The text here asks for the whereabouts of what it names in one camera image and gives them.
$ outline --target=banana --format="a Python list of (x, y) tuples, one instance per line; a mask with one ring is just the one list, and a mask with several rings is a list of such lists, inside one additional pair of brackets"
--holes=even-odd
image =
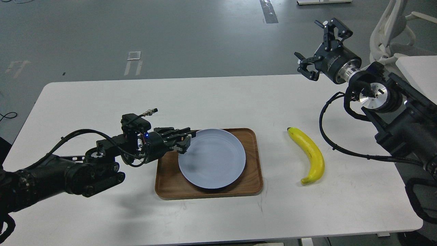
[(319, 180), (323, 176), (325, 171), (325, 160), (320, 152), (317, 145), (309, 138), (305, 133), (303, 133), (298, 128), (289, 127), (287, 128), (288, 135), (291, 139), (296, 142), (303, 151), (305, 151), (308, 159), (311, 163), (311, 168), (309, 170), (308, 176), (301, 179), (303, 185), (312, 183)]

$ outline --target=floor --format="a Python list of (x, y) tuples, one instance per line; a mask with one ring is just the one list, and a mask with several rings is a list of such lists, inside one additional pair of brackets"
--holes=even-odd
[[(266, 23), (257, 0), (0, 2), (0, 113), (18, 113), (0, 122), (0, 137), (14, 142), (51, 82), (297, 74), (293, 52), (310, 56), (322, 41), (315, 19), (343, 21), (354, 32), (345, 45), (367, 65), (370, 34), (388, 4), (271, 2), (275, 24)], [(437, 0), (411, 0), (405, 13), (437, 16), (435, 6)], [(430, 42), (437, 39), (436, 25), (416, 20), (410, 27), (417, 46), (437, 52), (437, 44)], [(143, 63), (132, 61), (128, 70), (130, 51), (141, 51)], [(405, 178), (422, 175), (415, 167), (398, 169)], [(435, 237), (436, 229), (425, 223), (421, 232)], [(297, 245), (297, 240), (285, 244)], [(314, 244), (400, 245), (395, 234), (322, 238)]]

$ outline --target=white table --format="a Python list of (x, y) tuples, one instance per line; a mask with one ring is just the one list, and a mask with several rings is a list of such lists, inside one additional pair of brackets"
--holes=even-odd
[(408, 82), (437, 104), (437, 56), (402, 56), (396, 66)]
[[(61, 136), (91, 128), (121, 133), (125, 113), (157, 107), (153, 127), (248, 127), (257, 135), (264, 177), (261, 194), (162, 200), (154, 190), (156, 162), (122, 164), (126, 180), (91, 198), (60, 194), (12, 213), (17, 227), (5, 245), (175, 245), (256, 241), (419, 229), (393, 163), (350, 157), (324, 142), (319, 112), (335, 85), (301, 75), (132, 81), (61, 82), (42, 91), (4, 163), (15, 171), (37, 161)], [(370, 123), (348, 116), (342, 102), (326, 113), (326, 132), (338, 144), (386, 154)], [(306, 132), (322, 151), (326, 170), (302, 187), (309, 161), (287, 127)], [(74, 138), (57, 155), (80, 155), (99, 136)]]

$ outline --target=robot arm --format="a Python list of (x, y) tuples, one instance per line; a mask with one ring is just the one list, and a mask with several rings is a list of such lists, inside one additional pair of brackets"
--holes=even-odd
[[(14, 220), (8, 213), (29, 207), (41, 200), (62, 192), (91, 197), (122, 183), (125, 173), (119, 172), (120, 165), (115, 157), (132, 167), (163, 157), (176, 150), (184, 154), (190, 146), (195, 131), (190, 128), (172, 127), (151, 129), (150, 123), (142, 116), (150, 116), (157, 109), (142, 115), (125, 114), (121, 119), (123, 134), (109, 137), (101, 132), (82, 129), (63, 137), (43, 158), (27, 168), (16, 172), (0, 169), (0, 231), (3, 222), (7, 229), (0, 235), (2, 243), (14, 230)], [(53, 152), (69, 139), (85, 133), (97, 133), (105, 139), (97, 141), (97, 146), (83, 156), (59, 157)], [(135, 159), (142, 159), (134, 165)]]
[[(335, 84), (348, 82), (348, 88), (341, 95), (334, 95), (320, 114), (320, 130), (323, 138), (335, 150), (348, 155), (368, 159), (392, 162), (408, 162), (419, 164), (437, 180), (437, 105), (418, 92), (409, 83), (396, 74), (383, 76), (384, 66), (378, 62), (372, 63), (367, 69), (360, 69), (361, 58), (344, 47), (343, 41), (352, 36), (342, 22), (332, 18), (321, 24), (323, 28), (323, 43), (313, 57), (305, 58), (295, 52), (299, 58), (298, 72), (310, 80), (318, 80), (323, 72)], [(309, 71), (308, 66), (314, 65), (315, 71)], [(376, 142), (388, 151), (389, 156), (362, 155), (340, 148), (323, 132), (322, 118), (327, 106), (335, 99), (344, 97), (344, 109), (352, 117), (371, 122), (378, 133)], [(350, 102), (360, 102), (364, 114), (358, 114), (350, 108)], [(391, 122), (383, 120), (384, 115), (394, 111), (402, 111)], [(414, 154), (420, 162), (405, 158)], [(437, 187), (437, 182), (412, 179), (406, 184), (406, 191), (415, 212), (423, 220), (437, 223), (437, 218), (431, 218), (422, 209), (413, 192), (415, 184)]]

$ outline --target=plate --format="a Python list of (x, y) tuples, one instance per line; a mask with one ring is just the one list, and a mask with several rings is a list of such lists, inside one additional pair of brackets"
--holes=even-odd
[(205, 129), (196, 133), (183, 155), (179, 168), (192, 184), (218, 189), (234, 182), (246, 165), (246, 153), (241, 142), (221, 129)]

